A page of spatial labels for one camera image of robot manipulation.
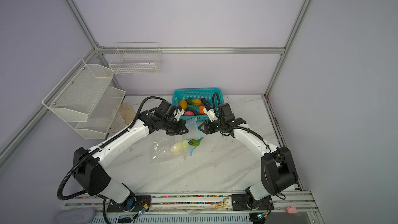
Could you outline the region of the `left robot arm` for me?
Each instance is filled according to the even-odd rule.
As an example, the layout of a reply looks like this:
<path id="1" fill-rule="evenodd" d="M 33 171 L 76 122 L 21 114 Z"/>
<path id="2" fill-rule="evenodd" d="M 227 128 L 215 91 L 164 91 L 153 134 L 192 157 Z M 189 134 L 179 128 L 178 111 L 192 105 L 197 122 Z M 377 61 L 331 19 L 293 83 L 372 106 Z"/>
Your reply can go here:
<path id="1" fill-rule="evenodd" d="M 72 176 L 85 192 L 91 196 L 103 196 L 121 205 L 133 205 L 135 194 L 123 183 L 111 178 L 105 169 L 120 154 L 139 140 L 153 132 L 163 130 L 167 135 L 188 133 L 186 122 L 180 117 L 184 109 L 161 100 L 158 107 L 143 111 L 140 105 L 133 121 L 112 138 L 86 151 L 83 148 L 75 151 L 74 165 L 78 165 Z"/>

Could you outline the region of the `white radish toy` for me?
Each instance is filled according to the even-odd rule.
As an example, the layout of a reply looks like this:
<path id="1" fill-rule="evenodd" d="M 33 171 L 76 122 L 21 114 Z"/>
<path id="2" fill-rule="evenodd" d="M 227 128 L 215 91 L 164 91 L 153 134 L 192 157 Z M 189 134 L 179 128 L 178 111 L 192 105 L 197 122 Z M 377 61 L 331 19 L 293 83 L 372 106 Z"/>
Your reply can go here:
<path id="1" fill-rule="evenodd" d="M 202 140 L 203 140 L 203 137 L 199 138 L 199 139 L 182 140 L 180 142 L 173 144 L 170 147 L 170 152 L 179 153 L 185 149 L 189 149 L 190 153 L 192 154 L 193 151 L 201 145 Z"/>

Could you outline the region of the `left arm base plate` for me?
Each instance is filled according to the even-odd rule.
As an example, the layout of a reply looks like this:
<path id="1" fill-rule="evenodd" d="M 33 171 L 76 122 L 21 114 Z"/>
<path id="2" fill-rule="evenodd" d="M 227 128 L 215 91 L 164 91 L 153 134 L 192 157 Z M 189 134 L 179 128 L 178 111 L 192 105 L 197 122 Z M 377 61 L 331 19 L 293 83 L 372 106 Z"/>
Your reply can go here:
<path id="1" fill-rule="evenodd" d="M 134 198 L 128 198 L 120 204 L 111 200 L 106 210 L 108 213 L 138 213 L 145 205 L 150 206 L 151 199 L 150 195 L 136 195 Z"/>

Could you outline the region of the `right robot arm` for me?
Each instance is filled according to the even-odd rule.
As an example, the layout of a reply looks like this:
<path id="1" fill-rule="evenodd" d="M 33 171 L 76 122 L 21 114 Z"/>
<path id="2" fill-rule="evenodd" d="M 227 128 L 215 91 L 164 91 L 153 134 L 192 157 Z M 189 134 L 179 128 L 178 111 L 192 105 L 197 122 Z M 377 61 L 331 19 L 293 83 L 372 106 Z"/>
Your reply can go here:
<path id="1" fill-rule="evenodd" d="M 245 120 L 236 118 L 229 104 L 214 108 L 206 106 L 209 120 L 199 130 L 206 135 L 219 132 L 242 142 L 260 160 L 260 179 L 246 189 L 248 202 L 260 201 L 268 196 L 280 195 L 299 180 L 292 153 L 287 147 L 278 147 L 253 131 Z"/>

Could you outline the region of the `clear zip top bag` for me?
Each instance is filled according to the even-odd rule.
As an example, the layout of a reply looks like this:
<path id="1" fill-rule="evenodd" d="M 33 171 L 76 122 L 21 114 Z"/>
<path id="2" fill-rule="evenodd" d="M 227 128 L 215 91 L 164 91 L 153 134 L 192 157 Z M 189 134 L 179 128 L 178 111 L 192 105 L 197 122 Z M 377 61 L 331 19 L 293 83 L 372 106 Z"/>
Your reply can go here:
<path id="1" fill-rule="evenodd" d="M 204 138 L 199 131 L 198 124 L 197 118 L 188 120 L 186 128 L 189 132 L 183 135 L 169 136 L 160 131 L 153 133 L 151 163 L 162 163 L 193 156 L 194 151 L 201 145 Z"/>

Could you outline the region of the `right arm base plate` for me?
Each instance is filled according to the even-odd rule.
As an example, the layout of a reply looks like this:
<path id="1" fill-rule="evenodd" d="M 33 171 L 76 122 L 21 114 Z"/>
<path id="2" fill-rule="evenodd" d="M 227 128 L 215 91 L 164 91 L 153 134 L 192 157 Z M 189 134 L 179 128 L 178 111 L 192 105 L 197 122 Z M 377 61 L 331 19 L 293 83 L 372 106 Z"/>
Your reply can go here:
<path id="1" fill-rule="evenodd" d="M 274 209 L 270 196 L 255 200 L 246 194 L 232 194 L 231 198 L 234 211 L 272 211 Z"/>

